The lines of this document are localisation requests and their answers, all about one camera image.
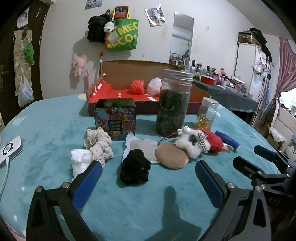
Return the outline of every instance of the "mirror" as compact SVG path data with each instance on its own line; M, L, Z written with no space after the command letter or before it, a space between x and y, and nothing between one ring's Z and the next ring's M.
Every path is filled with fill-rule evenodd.
M175 12L172 45L170 48L170 64L189 65L194 19L185 14Z

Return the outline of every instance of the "white router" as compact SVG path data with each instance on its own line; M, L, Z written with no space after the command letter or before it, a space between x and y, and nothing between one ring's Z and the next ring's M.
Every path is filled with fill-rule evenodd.
M22 141L20 136L14 138L0 150L0 168L6 165L6 158L11 161L22 151Z

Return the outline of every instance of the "makeup sponge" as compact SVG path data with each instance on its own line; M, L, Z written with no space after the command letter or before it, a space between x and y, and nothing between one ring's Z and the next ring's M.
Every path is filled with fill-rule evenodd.
M158 162L170 169L183 168L189 161L185 151L170 142L159 145L155 150L155 157Z

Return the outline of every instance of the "colorful patterned box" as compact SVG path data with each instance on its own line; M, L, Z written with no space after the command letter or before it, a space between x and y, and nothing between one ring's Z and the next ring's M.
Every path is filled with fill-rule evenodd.
M134 99L101 99L94 108L96 127L102 127L113 141L125 141L136 132Z

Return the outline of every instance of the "green plush toy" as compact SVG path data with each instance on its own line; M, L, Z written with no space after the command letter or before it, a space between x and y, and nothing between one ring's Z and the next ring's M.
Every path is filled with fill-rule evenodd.
M33 60L33 54L34 54L33 45L30 43L24 49L24 55L25 55L26 61L31 65L35 63L35 61Z

